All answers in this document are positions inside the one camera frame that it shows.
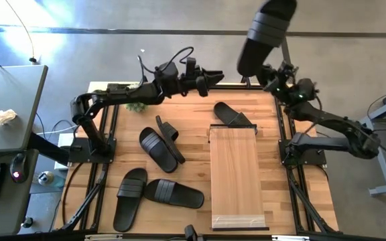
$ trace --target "slide sandal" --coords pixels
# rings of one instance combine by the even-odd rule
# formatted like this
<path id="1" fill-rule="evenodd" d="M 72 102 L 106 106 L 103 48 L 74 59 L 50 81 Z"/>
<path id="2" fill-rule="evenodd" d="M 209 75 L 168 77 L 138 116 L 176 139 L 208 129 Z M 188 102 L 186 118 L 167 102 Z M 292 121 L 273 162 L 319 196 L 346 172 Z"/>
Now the slide sandal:
<path id="1" fill-rule="evenodd" d="M 177 169 L 178 163 L 165 141 L 150 127 L 146 127 L 139 134 L 139 143 L 148 155 L 166 173 Z"/>
<path id="2" fill-rule="evenodd" d="M 146 183 L 147 171 L 142 168 L 130 170 L 123 178 L 117 193 L 117 208 L 113 222 L 116 231 L 126 232 L 131 229 Z"/>
<path id="3" fill-rule="evenodd" d="M 174 141 L 178 138 L 178 131 L 170 123 L 165 122 L 162 124 L 160 116 L 156 116 L 155 121 L 157 122 L 157 126 L 159 127 L 160 132 L 164 136 L 166 145 L 169 147 L 169 150 L 172 152 L 172 154 L 174 154 L 175 159 L 181 164 L 186 162 L 186 159 L 174 143 Z"/>
<path id="4" fill-rule="evenodd" d="M 166 179 L 148 183 L 144 197 L 154 202 L 186 208 L 200 208 L 205 199 L 201 191 Z"/>
<path id="5" fill-rule="evenodd" d="M 218 102 L 214 105 L 214 114 L 226 125 L 252 125 L 243 113 L 236 112 L 224 102 Z"/>

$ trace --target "gray floor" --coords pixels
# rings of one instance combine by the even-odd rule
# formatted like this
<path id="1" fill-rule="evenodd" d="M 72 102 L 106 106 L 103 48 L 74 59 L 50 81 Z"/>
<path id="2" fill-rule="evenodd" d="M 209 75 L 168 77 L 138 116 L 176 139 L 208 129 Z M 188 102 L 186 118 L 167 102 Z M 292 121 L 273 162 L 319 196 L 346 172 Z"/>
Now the gray floor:
<path id="1" fill-rule="evenodd" d="M 38 27 L 248 30 L 262 1 L 10 2 L 25 24 Z M 302 0 L 298 5 L 290 31 L 386 33 L 386 0 Z M 4 1 L 0 1 L 0 24 L 18 24 Z M 35 33 L 32 38 L 36 56 L 49 66 L 39 107 L 47 131 L 58 120 L 70 119 L 69 101 L 83 93 L 90 81 L 138 80 L 136 55 L 141 50 L 145 50 L 145 64 L 154 66 L 191 45 L 196 49 L 193 55 L 199 64 L 224 70 L 227 82 L 238 82 L 236 61 L 245 39 L 215 35 L 52 33 Z M 300 66 L 298 77 L 309 77 L 318 83 L 325 110 L 360 119 L 374 99 L 386 94 L 386 38 L 289 37 L 287 42 L 292 62 Z M 29 64 L 30 55 L 22 29 L 0 33 L 0 64 Z M 280 50 L 268 58 L 273 65 L 281 61 Z M 347 234 L 386 238 L 386 195 L 370 197 L 367 190 L 385 183 L 377 161 L 356 159 L 346 153 L 326 154 L 339 228 Z M 38 168 L 51 168 L 49 163 L 42 160 Z M 55 203 L 46 203 L 48 211 L 53 212 Z M 46 225 L 40 231 L 48 230 Z"/>

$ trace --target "crumpled tissue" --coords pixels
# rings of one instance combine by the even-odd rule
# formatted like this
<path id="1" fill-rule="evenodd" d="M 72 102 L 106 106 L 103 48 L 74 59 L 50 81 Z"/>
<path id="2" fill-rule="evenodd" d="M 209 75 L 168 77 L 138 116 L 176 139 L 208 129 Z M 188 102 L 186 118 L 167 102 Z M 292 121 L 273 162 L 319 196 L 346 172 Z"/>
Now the crumpled tissue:
<path id="1" fill-rule="evenodd" d="M 14 112 L 14 110 L 11 110 L 11 109 L 6 111 L 0 110 L 0 126 L 13 120 L 16 116 L 17 114 L 16 112 Z"/>

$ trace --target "wooden tabletop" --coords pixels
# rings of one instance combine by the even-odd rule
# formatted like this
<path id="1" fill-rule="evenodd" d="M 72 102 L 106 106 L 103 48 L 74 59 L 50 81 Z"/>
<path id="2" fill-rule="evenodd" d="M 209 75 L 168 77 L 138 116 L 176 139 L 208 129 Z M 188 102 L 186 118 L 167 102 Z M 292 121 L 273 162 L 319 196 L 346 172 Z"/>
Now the wooden tabletop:
<path id="1" fill-rule="evenodd" d="M 91 82 L 89 92 L 106 89 L 108 82 Z M 269 231 L 213 232 L 211 230 L 211 184 L 210 184 L 210 145 L 208 135 L 210 124 L 221 123 L 213 113 L 213 106 L 223 101 L 257 124 L 257 155 L 259 158 L 259 178 L 266 226 Z M 112 109 L 107 119 L 106 133 L 109 131 Z M 163 172 L 139 145 L 139 133 L 151 127 L 159 133 L 155 116 L 160 115 L 163 122 L 168 121 L 180 134 L 175 144 L 185 156 L 186 162 L 179 165 L 173 173 Z M 99 125 L 101 116 L 94 121 Z M 297 131 L 304 131 L 309 122 L 296 122 Z M 78 134 L 84 137 L 81 130 Z M 209 96 L 202 98 L 196 91 L 187 97 L 181 95 L 165 99 L 157 106 L 148 106 L 143 113 L 130 112 L 123 106 L 115 131 L 117 149 L 115 159 L 110 164 L 102 206 L 100 233 L 114 233 L 113 219 L 117 203 L 116 194 L 125 174 L 137 167 L 148 172 L 148 182 L 153 179 L 170 179 L 204 193 L 204 205 L 195 210 L 169 206 L 141 200 L 135 223 L 130 233 L 143 234 L 183 234 L 184 227 L 192 224 L 201 234 L 294 234 L 292 205 L 288 191 L 285 168 L 281 166 L 277 141 L 280 139 L 275 103 L 272 95 L 260 90 L 211 90 Z M 90 164 L 84 164 L 72 179 L 66 198 L 66 219 L 69 220 L 82 203 L 90 173 Z M 338 229 L 328 182 L 323 171 L 315 166 L 304 166 L 310 201 L 335 230 Z M 306 227 L 303 205 L 298 199 L 302 223 Z M 90 205 L 88 225 L 92 222 L 96 198 Z M 62 227 L 62 208 L 56 216 L 55 228 Z"/>

